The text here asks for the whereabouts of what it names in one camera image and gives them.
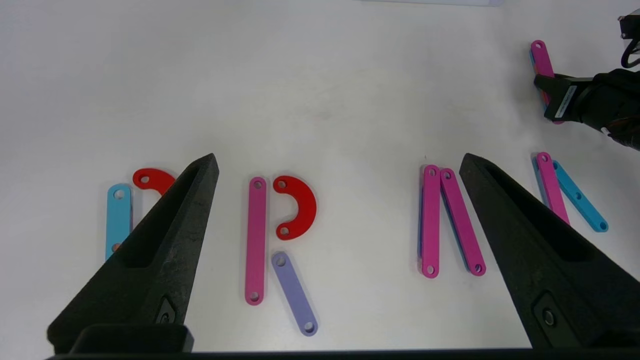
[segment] light blue bar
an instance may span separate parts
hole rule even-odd
[[[554,160],[554,169],[556,170],[556,177],[560,184],[560,189],[569,198],[573,206],[575,206],[582,217],[589,223],[594,231],[598,233],[605,233],[609,230],[609,224],[602,217],[602,215],[591,204],[589,199],[584,195],[580,188],[571,180],[569,174],[564,171],[562,166]]]
[[[117,184],[107,192],[107,242],[104,260],[113,255],[113,246],[122,242],[131,233],[131,188]]]

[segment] purple plastic bar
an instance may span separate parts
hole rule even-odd
[[[562,199],[562,193],[560,192],[560,185],[556,177],[556,170],[554,169],[554,161],[546,152],[541,152],[536,156],[536,163],[538,164],[538,171],[540,172],[540,180],[542,186],[545,189],[545,195],[547,197],[547,206],[567,224],[569,223],[569,216],[566,214],[566,208],[564,207],[564,200]]]
[[[445,203],[449,208],[467,269],[475,276],[482,276],[486,272],[486,265],[474,228],[471,225],[471,219],[469,219],[469,213],[467,213],[465,201],[462,199],[456,174],[449,168],[443,169],[440,171],[440,180]]]
[[[424,168],[421,220],[420,270],[434,279],[440,273],[440,169],[435,165]]]
[[[265,179],[261,177],[251,179],[244,275],[244,299],[249,305],[258,305],[264,299],[268,191],[269,187]]]
[[[305,336],[313,336],[318,330],[318,322],[309,306],[300,280],[285,252],[277,252],[271,258],[271,264],[278,276],[284,295],[287,297],[293,317],[296,318],[298,328]]]
[[[533,66],[536,74],[550,76],[554,78],[554,68],[551,66],[551,59],[547,52],[547,45],[542,40],[536,40],[531,43],[531,56],[533,57]],[[545,101],[545,105],[549,105],[549,96],[547,93],[542,92],[542,98]]]

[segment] pink plastic bar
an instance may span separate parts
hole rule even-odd
[[[533,56],[533,66],[536,74],[555,77],[554,68],[551,66],[551,59],[547,52],[547,45],[542,40],[536,40],[531,43],[531,56]],[[545,105],[549,105],[549,96],[542,92],[542,98]]]
[[[460,193],[456,174],[449,168],[443,169],[440,172],[440,181],[444,191],[444,199],[458,235],[460,249],[467,263],[467,269],[475,276],[482,276],[486,272],[486,265],[484,264],[474,228],[471,226],[471,219],[469,219],[465,201],[462,199],[462,193]]]
[[[264,299],[268,191],[269,187],[265,179],[261,177],[251,179],[244,277],[244,299],[249,305],[258,305]]]
[[[434,279],[440,273],[440,169],[424,168],[422,182],[422,274]]]
[[[545,189],[545,195],[547,196],[547,206],[567,224],[569,223],[569,216],[566,214],[566,208],[564,207],[564,200],[562,199],[562,193],[560,192],[560,185],[556,177],[556,170],[554,169],[554,161],[546,152],[541,152],[536,156],[536,163],[538,164],[538,171],[540,171],[540,180]]]

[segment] red curved piece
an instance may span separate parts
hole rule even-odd
[[[133,183],[142,190],[153,189],[164,195],[173,185],[175,178],[166,171],[156,168],[141,168],[133,174]]]
[[[291,195],[298,203],[298,214],[290,222],[284,222],[276,228],[281,240],[293,240],[304,234],[316,219],[317,204],[314,193],[307,184],[293,176],[278,176],[273,181],[277,193]]]

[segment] screw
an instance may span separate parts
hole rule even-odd
[[[545,324],[554,326],[556,324],[556,316],[549,309],[545,309],[542,312],[542,317],[545,319]]]

